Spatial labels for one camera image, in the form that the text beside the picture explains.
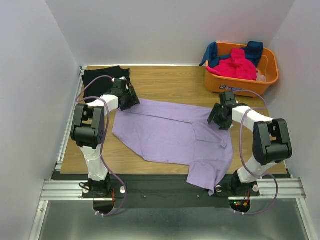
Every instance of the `blue cloth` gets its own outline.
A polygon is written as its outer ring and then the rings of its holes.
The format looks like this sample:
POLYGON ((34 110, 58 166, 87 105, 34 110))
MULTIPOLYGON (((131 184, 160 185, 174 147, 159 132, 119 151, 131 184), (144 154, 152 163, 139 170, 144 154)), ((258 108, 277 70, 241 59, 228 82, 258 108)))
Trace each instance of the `blue cloth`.
MULTIPOLYGON (((242 49, 245 52, 245 58, 251 61, 255 67, 257 67, 264 51, 264 44, 262 42, 250 41, 248 42, 247 46, 243 47, 242 49)), ((230 54, 218 56, 217 43, 213 42, 207 47, 203 55, 202 62, 199 64, 199 66, 202 66, 206 63, 206 61, 209 61, 209 67, 214 68, 219 65, 220 60, 228 59, 230 57, 230 54)))

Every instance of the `metal floor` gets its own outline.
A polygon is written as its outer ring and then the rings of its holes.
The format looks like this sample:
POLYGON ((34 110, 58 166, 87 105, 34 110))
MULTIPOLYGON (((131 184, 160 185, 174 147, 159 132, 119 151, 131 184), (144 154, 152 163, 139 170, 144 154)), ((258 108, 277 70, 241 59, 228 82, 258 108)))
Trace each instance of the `metal floor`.
MULTIPOLYGON (((250 212, 270 199, 253 199, 250 212)), ((91 201, 50 201, 41 240, 307 240, 295 199, 278 199, 269 211, 242 216, 213 207, 125 209, 95 216, 91 201)))

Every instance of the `white wall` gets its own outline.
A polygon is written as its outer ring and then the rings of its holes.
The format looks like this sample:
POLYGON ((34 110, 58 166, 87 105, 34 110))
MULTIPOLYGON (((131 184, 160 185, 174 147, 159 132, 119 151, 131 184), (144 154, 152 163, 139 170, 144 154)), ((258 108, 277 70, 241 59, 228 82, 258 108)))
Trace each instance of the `white wall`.
POLYGON ((197 65, 214 41, 269 45, 294 0, 46 2, 81 65, 197 65))
POLYGON ((320 237, 320 1, 296 0, 270 49, 277 56, 278 84, 266 94, 273 118, 287 120, 293 155, 287 161, 301 177, 307 206, 320 237))
POLYGON ((43 0, 1 1, 0 239, 29 239, 79 65, 43 0))

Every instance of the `red wire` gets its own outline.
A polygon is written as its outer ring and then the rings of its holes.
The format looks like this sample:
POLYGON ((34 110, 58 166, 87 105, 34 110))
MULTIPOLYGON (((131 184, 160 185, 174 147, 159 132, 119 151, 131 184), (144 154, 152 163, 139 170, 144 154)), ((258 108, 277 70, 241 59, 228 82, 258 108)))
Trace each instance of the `red wire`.
POLYGON ((244 202, 246 200, 247 193, 244 194, 244 199, 241 202, 244 202))
POLYGON ((248 194, 249 194, 249 197, 248 197, 248 200, 245 202, 246 204, 249 203, 249 200, 250 200, 250 191, 248 190, 248 194))
POLYGON ((115 206, 115 202, 116 202, 116 190, 113 188, 112 191, 112 206, 115 206))

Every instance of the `screw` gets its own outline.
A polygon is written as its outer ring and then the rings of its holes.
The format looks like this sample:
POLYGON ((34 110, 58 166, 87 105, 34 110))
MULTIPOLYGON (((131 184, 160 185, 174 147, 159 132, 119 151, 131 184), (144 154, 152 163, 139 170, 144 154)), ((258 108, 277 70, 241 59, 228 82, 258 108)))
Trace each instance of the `screw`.
POLYGON ((253 188, 252 188, 252 190, 254 191, 254 192, 259 192, 259 187, 258 187, 258 185, 254 185, 253 186, 253 188))
POLYGON ((217 186, 215 187, 215 191, 216 191, 218 194, 222 193, 222 186, 217 185, 217 186))
POLYGON ((126 192, 126 190, 125 190, 125 188, 122 186, 122 187, 120 187, 120 193, 121 194, 124 194, 126 192))

